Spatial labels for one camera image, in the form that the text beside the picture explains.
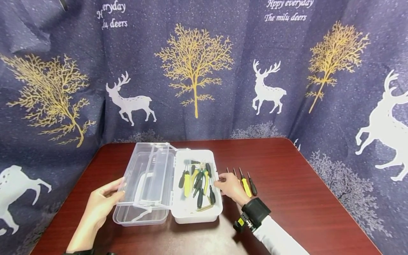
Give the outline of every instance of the text hppy everyday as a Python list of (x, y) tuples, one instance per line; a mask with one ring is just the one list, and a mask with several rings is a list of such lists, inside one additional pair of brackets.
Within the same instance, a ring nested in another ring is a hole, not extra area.
[(313, 5), (314, 0), (268, 0), (267, 8), (271, 10), (278, 10), (283, 6), (286, 7), (306, 7), (310, 8)]
[(120, 11), (121, 13), (124, 13), (126, 11), (126, 4), (120, 4), (118, 3), (118, 0), (115, 0), (113, 4), (103, 4), (102, 9), (96, 12), (98, 19), (103, 18), (104, 11), (109, 14), (111, 14), (113, 11)]

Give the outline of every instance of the transparent toolbox lid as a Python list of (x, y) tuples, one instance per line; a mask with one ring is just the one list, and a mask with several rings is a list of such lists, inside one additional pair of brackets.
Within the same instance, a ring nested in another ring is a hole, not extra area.
[(163, 223), (172, 204), (175, 154), (169, 143), (137, 143), (119, 191), (113, 220), (124, 226)]

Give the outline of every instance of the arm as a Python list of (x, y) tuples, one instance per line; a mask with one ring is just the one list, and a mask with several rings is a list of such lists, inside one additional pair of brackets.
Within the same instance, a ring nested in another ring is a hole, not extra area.
[[(241, 207), (251, 201), (246, 195), (237, 177), (232, 173), (219, 175), (224, 182), (218, 181), (214, 186), (221, 189), (226, 195)], [(253, 232), (254, 236), (261, 241), (272, 255), (309, 255), (281, 226), (269, 215), (262, 220), (261, 226)]]
[(96, 233), (105, 223), (113, 206), (124, 197), (123, 191), (116, 192), (122, 180), (123, 178), (120, 178), (92, 191), (81, 221), (69, 242), (67, 254), (80, 251), (89, 251), (89, 254), (92, 254)]

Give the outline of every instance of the wooden table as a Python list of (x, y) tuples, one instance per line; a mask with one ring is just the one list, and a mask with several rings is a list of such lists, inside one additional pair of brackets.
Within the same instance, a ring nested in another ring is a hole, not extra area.
[[(219, 172), (249, 171), (272, 218), (311, 255), (380, 254), (300, 152), (285, 138), (172, 142), (176, 148), (209, 149)], [(32, 255), (62, 254), (80, 221), (91, 191), (123, 176), (134, 144), (103, 146), (72, 190)], [(246, 229), (236, 234), (237, 205), (224, 198), (217, 221), (178, 225), (171, 214), (162, 225), (122, 227), (108, 216), (97, 254), (269, 254)]]

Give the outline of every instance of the curtain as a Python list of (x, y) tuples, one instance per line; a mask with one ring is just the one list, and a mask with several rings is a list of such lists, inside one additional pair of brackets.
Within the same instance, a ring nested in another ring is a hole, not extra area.
[(408, 3), (12, 0), (0, 8), (0, 254), (29, 254), (99, 147), (293, 141), (408, 254)]

